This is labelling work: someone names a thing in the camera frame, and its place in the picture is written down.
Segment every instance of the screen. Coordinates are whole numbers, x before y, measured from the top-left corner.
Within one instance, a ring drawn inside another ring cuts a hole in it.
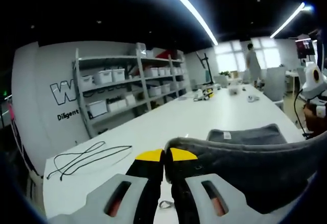
[[[297,56],[301,58],[306,58],[307,56],[314,56],[315,50],[313,48],[312,40],[303,40],[296,43]]]

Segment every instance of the wall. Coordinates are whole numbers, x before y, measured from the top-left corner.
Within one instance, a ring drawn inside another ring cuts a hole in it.
[[[245,66],[239,66],[238,59],[240,55],[244,58],[248,52],[247,44],[253,43],[257,57],[260,60],[265,60],[267,57],[264,54],[264,51],[276,49],[277,53],[273,58],[279,60],[279,64],[283,64],[287,69],[295,69],[300,65],[300,61],[297,57],[296,44],[294,40],[291,39],[270,39],[269,37],[263,38],[254,38],[251,41],[240,42],[238,40],[230,42],[219,43],[218,46],[214,46],[208,49],[203,49],[198,51],[201,57],[204,56],[204,53],[208,56],[209,65],[211,68],[212,76],[216,76],[220,72],[220,68],[223,62],[228,62],[230,59],[228,56],[233,55],[236,60],[236,65],[231,66],[231,70],[238,70],[243,72]],[[185,55],[186,66],[189,71],[190,80],[195,80],[197,84],[205,83],[205,71],[202,68],[202,65],[199,59],[196,56],[196,53],[189,53]],[[315,56],[310,56],[311,61],[315,60]],[[265,78],[266,65],[261,64],[263,69],[263,78]]]
[[[60,121],[57,117],[78,109],[75,92],[69,90],[76,48],[81,57],[86,57],[126,55],[134,46],[104,41],[42,47],[31,43],[16,51],[12,71],[13,109],[21,140],[40,175],[43,175],[47,158],[89,139],[80,114]],[[65,87],[70,93],[62,97],[64,103],[59,105],[50,86],[60,88],[60,83],[65,81],[67,83],[62,83],[61,88]],[[124,113],[116,123],[122,124],[131,118],[131,113]]]

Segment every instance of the office room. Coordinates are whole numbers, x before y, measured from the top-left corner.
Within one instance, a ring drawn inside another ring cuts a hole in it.
[[[323,218],[324,9],[323,0],[4,7],[5,223]]]

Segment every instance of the ceiling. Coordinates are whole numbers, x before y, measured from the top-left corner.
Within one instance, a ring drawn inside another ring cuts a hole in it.
[[[189,0],[218,42],[271,35],[302,1]],[[1,69],[10,68],[14,50],[82,40],[144,42],[147,47],[192,52],[212,42],[179,0],[6,0],[2,8]],[[278,38],[317,28],[314,14],[301,13]]]

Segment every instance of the person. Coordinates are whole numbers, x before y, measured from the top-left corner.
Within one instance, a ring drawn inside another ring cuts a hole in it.
[[[254,87],[257,88],[257,81],[258,79],[261,80],[261,68],[253,50],[253,44],[248,44],[247,48],[249,52],[246,55],[246,68],[249,69],[251,80],[254,81]]]

